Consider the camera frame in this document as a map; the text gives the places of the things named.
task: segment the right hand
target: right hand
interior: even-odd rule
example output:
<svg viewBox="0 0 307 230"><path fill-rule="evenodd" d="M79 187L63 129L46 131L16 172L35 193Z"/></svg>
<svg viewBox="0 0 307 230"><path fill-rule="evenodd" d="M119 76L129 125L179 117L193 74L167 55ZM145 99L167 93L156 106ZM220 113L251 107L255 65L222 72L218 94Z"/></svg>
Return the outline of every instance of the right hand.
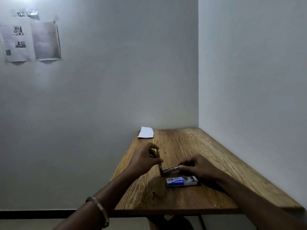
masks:
<svg viewBox="0 0 307 230"><path fill-rule="evenodd" d="M200 154L189 156L179 162L178 165L191 164L193 162L195 163L195 166L181 166L180 171L188 172L201 179L213 182L224 173Z"/></svg>

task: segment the left hand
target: left hand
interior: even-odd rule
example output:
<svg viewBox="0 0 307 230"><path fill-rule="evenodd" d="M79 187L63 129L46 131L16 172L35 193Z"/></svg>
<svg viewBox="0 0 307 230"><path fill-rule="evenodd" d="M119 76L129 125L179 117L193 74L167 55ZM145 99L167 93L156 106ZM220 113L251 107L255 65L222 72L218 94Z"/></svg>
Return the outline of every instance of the left hand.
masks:
<svg viewBox="0 0 307 230"><path fill-rule="evenodd" d="M127 169L132 170L135 175L139 177L146 174L152 168L152 166L162 163L162 158L152 158L149 155L149 153L153 155L152 148L157 150L159 149L159 147L153 143L146 143L137 147L132 155Z"/></svg>

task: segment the wood grain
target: wood grain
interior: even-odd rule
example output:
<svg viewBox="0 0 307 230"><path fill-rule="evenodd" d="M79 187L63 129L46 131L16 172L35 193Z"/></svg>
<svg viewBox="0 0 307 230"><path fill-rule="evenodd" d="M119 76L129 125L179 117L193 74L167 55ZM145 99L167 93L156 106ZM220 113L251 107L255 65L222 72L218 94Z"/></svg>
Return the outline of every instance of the wood grain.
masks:
<svg viewBox="0 0 307 230"><path fill-rule="evenodd" d="M287 210L304 208L257 171L252 169L200 128L155 130L154 138L133 140L118 165L113 178L128 165L135 148L145 142L157 144L164 159L163 168L175 166L193 154L201 154L223 170L273 204ZM145 216L150 214L217 214L241 213L227 194L211 188L213 184L167 188L165 177L158 166L137 179L117 205L114 216Z"/></svg>

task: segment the silver bracelet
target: silver bracelet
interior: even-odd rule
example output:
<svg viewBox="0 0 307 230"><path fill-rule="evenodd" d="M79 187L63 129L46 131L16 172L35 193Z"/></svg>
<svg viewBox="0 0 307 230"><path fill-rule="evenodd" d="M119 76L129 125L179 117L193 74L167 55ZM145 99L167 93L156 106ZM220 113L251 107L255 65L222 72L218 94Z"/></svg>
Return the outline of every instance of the silver bracelet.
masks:
<svg viewBox="0 0 307 230"><path fill-rule="evenodd" d="M98 200L95 197L88 197L85 202L87 201L92 201L100 209L106 221L106 223L104 224L104 228L107 228L109 226L109 216L106 210L102 207L102 205L98 202Z"/></svg>

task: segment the black baseboard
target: black baseboard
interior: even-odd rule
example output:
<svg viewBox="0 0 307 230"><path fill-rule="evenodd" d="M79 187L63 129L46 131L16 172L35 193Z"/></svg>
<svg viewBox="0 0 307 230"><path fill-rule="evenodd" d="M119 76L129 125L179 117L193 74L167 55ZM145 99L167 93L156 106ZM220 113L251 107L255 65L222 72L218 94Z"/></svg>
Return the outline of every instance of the black baseboard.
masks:
<svg viewBox="0 0 307 230"><path fill-rule="evenodd" d="M76 210L0 211L0 219L66 219Z"/></svg>

